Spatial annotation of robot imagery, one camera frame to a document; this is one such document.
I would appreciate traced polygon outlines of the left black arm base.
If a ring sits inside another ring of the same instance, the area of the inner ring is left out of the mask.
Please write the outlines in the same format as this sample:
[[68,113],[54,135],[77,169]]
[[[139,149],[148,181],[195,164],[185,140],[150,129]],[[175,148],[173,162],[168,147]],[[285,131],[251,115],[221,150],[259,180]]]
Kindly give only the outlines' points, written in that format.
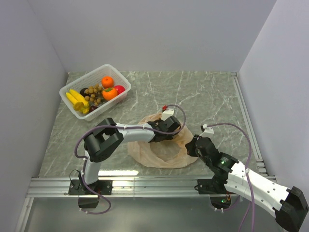
[[[90,184],[89,187],[100,195],[111,195],[112,180],[98,180]],[[81,209],[95,209],[99,203],[99,196],[89,191],[83,184],[81,179],[73,179],[70,181],[68,195],[78,196],[78,206]]]

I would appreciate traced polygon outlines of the red apple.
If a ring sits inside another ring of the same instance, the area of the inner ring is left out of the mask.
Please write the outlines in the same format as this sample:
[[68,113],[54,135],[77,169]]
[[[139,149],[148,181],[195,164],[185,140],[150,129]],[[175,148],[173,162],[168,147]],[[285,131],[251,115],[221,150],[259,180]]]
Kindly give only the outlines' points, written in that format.
[[117,95],[120,95],[126,90],[122,85],[116,85],[114,86],[114,89],[117,91]]

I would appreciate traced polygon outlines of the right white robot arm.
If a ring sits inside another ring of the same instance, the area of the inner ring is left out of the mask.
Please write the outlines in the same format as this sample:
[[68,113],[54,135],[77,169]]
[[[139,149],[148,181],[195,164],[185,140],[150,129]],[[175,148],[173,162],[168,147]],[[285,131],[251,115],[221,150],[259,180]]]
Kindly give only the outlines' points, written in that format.
[[214,173],[212,179],[198,179],[200,194],[234,193],[269,212],[288,232],[300,230],[309,205],[301,189],[287,188],[247,169],[235,157],[220,152],[208,137],[194,136],[185,145],[187,154],[200,158]]

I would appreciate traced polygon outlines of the orange persimmon with green calyx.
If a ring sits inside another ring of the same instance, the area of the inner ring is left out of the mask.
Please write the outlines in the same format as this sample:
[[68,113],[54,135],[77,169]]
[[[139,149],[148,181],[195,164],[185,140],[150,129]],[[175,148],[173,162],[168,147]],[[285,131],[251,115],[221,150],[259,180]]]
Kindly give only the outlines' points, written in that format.
[[107,101],[112,100],[113,98],[117,97],[117,95],[118,95],[118,92],[113,87],[106,88],[102,91],[102,96]]

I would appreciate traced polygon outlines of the orange tangerine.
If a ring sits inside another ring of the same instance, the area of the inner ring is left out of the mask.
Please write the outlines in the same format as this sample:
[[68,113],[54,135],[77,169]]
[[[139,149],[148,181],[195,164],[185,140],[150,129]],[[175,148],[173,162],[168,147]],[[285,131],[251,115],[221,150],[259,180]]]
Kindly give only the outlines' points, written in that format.
[[102,78],[101,84],[104,88],[110,88],[114,86],[114,81],[110,76],[105,76]]

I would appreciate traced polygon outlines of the dark plum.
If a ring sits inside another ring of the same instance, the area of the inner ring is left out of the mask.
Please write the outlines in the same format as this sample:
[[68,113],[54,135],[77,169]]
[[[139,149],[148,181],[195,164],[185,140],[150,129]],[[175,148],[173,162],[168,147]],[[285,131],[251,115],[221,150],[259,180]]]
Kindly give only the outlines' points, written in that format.
[[95,105],[90,106],[90,107],[89,107],[89,113],[95,111],[97,108],[98,108],[98,107],[95,106]]

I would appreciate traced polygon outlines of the brown longan bunch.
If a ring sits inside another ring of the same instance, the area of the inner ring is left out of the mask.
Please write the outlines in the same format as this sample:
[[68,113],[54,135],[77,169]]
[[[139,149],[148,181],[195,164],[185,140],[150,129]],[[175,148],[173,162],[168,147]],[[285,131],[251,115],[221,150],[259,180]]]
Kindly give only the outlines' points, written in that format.
[[87,88],[89,91],[89,95],[84,97],[85,100],[92,105],[99,106],[102,103],[102,91],[104,90],[104,87],[96,84]]

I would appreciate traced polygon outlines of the white perforated plastic basket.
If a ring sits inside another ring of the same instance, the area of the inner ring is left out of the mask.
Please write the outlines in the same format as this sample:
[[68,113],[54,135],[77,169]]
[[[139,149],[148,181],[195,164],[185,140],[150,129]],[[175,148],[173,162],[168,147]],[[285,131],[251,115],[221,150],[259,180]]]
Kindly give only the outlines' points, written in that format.
[[[94,84],[97,84],[101,81],[101,79],[105,76],[110,76],[115,85],[121,85],[125,88],[125,91],[121,93],[119,96],[113,98],[110,101],[104,102],[98,106],[98,109],[95,111],[84,115],[80,112],[77,112],[73,109],[73,104],[69,101],[69,99],[66,97],[66,92],[68,92],[70,89],[74,90],[81,90],[84,87],[92,86]],[[64,87],[62,87],[59,91],[59,94],[63,100],[63,102],[66,104],[66,106],[69,108],[69,110],[80,120],[86,120],[91,121],[97,116],[101,115],[108,109],[112,108],[119,102],[123,101],[128,92],[131,90],[131,84],[129,81],[112,65],[110,64],[104,64],[93,71],[83,75],[82,77],[77,78],[76,80],[66,84]]]

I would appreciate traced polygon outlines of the yellow banana bunch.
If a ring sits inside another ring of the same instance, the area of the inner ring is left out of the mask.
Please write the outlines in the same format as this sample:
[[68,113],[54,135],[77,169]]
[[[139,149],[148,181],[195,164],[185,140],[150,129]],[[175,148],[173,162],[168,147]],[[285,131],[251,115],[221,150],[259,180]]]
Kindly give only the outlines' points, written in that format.
[[89,102],[79,92],[74,89],[70,89],[69,92],[66,92],[66,97],[72,103],[73,109],[76,112],[80,112],[84,115],[89,113]]

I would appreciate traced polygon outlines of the translucent orange plastic bag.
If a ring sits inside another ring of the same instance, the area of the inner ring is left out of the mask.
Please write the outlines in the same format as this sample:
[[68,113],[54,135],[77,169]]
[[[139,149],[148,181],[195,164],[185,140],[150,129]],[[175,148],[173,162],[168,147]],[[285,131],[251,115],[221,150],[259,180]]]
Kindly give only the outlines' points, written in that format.
[[193,138],[191,131],[185,126],[172,140],[158,143],[129,142],[129,155],[145,167],[177,169],[186,167],[197,160],[187,155],[185,145]]

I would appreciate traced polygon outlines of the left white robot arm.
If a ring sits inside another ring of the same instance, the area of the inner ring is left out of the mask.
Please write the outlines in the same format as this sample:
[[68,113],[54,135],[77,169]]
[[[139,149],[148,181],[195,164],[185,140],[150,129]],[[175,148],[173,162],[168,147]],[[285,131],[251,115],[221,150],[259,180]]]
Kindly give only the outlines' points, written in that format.
[[183,127],[184,124],[175,116],[138,125],[116,123],[112,118],[103,120],[80,139],[84,142],[85,155],[77,155],[77,148],[74,149],[75,156],[84,160],[79,174],[80,189],[85,194],[92,194],[97,190],[101,163],[108,159],[120,144],[171,140]]

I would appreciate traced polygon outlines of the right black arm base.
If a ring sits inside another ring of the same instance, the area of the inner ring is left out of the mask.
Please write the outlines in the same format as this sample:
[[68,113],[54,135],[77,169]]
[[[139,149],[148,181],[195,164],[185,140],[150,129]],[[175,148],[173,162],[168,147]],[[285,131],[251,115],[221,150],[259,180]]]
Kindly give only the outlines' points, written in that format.
[[226,210],[231,206],[231,197],[224,187],[224,183],[213,177],[212,179],[198,179],[194,189],[199,195],[210,195],[210,204],[214,209]]

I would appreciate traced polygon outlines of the aluminium mounting rail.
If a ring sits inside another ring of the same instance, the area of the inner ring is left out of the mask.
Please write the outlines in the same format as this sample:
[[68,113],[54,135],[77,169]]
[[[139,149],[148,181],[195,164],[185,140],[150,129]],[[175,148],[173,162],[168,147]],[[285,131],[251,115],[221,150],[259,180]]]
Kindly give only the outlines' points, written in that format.
[[34,178],[18,220],[18,232],[248,232],[247,200],[227,211],[195,190],[197,178],[112,177],[112,193],[100,201],[101,215],[78,209],[68,178]]

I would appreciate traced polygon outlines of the dark purple mangosteen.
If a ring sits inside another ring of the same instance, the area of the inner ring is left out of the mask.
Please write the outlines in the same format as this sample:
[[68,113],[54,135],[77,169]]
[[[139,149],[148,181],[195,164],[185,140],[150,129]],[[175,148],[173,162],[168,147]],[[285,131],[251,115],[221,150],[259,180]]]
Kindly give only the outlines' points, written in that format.
[[88,96],[89,95],[89,91],[88,91],[88,88],[82,88],[80,90],[80,94],[85,97],[85,96]]

